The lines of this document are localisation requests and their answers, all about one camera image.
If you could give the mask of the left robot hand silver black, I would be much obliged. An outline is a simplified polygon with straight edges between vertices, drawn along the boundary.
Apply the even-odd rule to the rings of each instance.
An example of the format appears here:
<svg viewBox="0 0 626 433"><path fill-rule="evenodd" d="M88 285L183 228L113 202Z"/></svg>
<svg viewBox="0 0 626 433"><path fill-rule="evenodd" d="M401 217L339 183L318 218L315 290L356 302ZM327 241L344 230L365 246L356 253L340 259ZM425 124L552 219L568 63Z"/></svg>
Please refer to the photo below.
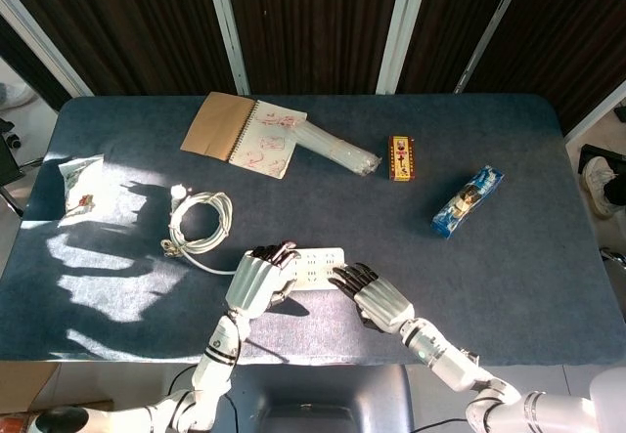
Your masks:
<svg viewBox="0 0 626 433"><path fill-rule="evenodd" d="M299 258L293 241L247 251L226 293L228 314L251 321L284 302L296 283L292 262Z"/></svg>

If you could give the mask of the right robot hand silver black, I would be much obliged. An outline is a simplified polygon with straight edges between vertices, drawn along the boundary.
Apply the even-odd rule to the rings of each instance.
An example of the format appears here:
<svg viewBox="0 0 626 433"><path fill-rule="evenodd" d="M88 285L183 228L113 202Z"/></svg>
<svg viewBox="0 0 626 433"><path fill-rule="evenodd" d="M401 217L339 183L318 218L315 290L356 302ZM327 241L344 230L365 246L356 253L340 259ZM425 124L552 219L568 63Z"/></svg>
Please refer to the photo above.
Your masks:
<svg viewBox="0 0 626 433"><path fill-rule="evenodd" d="M368 328L396 334L415 317L413 304L365 264L334 267L328 281L355 303L363 325Z"/></svg>

